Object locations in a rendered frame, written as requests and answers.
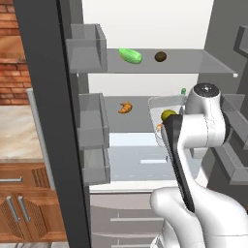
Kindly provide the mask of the grey fridge shelf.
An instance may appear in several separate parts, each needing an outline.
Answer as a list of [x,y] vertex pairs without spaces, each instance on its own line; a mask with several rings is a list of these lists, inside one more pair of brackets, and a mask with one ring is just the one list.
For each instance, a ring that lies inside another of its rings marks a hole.
[[[152,133],[154,132],[148,100],[151,96],[108,96],[105,107],[108,116],[109,130],[112,133]],[[118,111],[120,104],[130,102],[133,109],[125,114]]]

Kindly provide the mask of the tall clear grey door bin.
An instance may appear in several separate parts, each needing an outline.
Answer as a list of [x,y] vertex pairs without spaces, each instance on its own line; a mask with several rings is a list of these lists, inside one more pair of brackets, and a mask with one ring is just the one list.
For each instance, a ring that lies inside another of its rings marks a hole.
[[109,123],[102,93],[79,94],[78,144],[81,150],[109,148]]

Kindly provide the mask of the clear tupperware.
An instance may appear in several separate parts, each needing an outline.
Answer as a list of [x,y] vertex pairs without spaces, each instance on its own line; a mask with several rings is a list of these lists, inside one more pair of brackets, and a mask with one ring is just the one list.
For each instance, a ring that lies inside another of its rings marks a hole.
[[156,132],[156,126],[162,123],[161,113],[165,109],[172,109],[177,114],[182,114],[185,110],[187,97],[185,95],[171,95],[163,97],[151,97],[148,100],[150,118],[157,143],[163,147],[161,132]]

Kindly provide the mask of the small clear grey door bin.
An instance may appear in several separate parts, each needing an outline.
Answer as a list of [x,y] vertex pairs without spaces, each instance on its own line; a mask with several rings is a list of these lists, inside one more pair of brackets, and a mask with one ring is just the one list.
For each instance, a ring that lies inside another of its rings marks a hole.
[[82,151],[82,175],[87,186],[110,183],[109,154],[106,148]]

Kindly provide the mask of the dark grey fridge door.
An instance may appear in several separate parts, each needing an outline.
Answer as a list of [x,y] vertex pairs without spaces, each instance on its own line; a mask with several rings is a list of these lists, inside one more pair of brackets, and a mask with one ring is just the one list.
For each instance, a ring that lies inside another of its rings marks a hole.
[[70,0],[13,0],[70,248],[91,248],[66,40]]

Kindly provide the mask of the glass fridge shelf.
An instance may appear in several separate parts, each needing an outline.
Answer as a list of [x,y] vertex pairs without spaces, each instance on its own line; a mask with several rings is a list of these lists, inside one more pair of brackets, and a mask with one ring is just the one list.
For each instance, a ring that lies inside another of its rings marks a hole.
[[108,49],[109,74],[230,74],[238,73],[204,49],[164,49],[167,59],[155,60],[158,49],[138,48],[140,64],[124,61],[117,48]]

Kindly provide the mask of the grey fridge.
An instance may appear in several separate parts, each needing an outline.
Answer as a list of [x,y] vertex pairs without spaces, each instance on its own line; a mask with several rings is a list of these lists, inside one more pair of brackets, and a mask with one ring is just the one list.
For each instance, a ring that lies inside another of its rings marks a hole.
[[[199,16],[197,0],[70,0],[72,24],[100,24],[109,48],[203,49],[207,21],[196,24]],[[198,74],[109,74],[71,73],[77,78],[73,101],[75,102],[77,129],[79,120],[79,94],[102,93],[108,96],[181,95],[186,97],[199,83]],[[208,187],[208,177],[213,169],[212,161],[203,159],[211,149],[189,148],[185,151],[194,179]],[[78,145],[81,171],[82,151]],[[149,194],[160,188],[175,187],[175,180],[112,181],[108,184],[91,185],[91,195],[100,194]]]

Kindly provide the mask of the grey fridge door with bins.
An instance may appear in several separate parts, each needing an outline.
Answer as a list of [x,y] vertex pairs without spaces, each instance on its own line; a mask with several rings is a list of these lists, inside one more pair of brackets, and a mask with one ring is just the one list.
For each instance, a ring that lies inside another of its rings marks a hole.
[[199,82],[215,84],[231,122],[227,142],[203,159],[212,161],[208,187],[248,209],[248,0],[197,0],[196,24],[206,24],[203,49],[194,56]]

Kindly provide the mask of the wooden cupboard door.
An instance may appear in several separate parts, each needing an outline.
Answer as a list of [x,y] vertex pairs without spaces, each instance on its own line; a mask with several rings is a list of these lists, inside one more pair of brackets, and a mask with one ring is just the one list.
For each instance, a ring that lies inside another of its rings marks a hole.
[[18,242],[21,240],[18,224],[7,202],[7,195],[0,193],[0,242]]
[[35,242],[66,241],[67,235],[57,194],[54,191],[16,193],[24,197],[30,222],[25,223]]

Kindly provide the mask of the orange croissant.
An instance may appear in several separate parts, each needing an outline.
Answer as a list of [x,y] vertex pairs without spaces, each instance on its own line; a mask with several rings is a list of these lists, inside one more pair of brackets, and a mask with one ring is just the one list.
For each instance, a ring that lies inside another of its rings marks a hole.
[[133,105],[130,102],[121,103],[121,109],[118,111],[121,114],[130,112],[133,109]]

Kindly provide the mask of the pale blue crisper drawer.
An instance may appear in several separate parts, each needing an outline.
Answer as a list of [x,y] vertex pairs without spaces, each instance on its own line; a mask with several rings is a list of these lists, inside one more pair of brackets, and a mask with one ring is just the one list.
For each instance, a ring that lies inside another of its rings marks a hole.
[[153,133],[110,133],[112,181],[175,180],[171,159]]

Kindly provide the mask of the yellow-green round food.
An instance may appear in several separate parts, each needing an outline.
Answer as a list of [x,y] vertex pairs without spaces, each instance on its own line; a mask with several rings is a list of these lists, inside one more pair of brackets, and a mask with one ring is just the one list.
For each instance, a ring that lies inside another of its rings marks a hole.
[[168,117],[170,117],[171,115],[176,115],[176,112],[172,109],[165,109],[162,113],[161,113],[161,119],[162,121],[165,121]]

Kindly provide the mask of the green cucumber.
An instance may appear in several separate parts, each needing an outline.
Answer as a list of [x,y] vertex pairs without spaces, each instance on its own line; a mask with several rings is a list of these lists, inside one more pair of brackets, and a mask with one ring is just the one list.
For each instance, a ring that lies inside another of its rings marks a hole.
[[120,48],[119,50],[120,57],[131,64],[140,64],[142,61],[142,55],[136,50],[129,48]]

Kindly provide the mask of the grey freezer drawer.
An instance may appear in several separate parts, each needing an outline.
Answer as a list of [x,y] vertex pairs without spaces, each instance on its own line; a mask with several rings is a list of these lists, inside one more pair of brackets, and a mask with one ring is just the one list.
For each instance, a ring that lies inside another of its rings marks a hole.
[[92,248],[115,244],[151,244],[162,230],[160,222],[111,222],[110,218],[158,218],[149,194],[100,194],[90,196]]

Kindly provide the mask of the wooden drawer front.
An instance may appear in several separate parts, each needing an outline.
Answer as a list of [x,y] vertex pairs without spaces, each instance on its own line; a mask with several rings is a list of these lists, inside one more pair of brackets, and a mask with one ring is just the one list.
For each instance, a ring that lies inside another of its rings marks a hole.
[[0,191],[49,190],[47,172],[43,163],[0,164],[0,178],[20,178],[22,182],[0,183]]

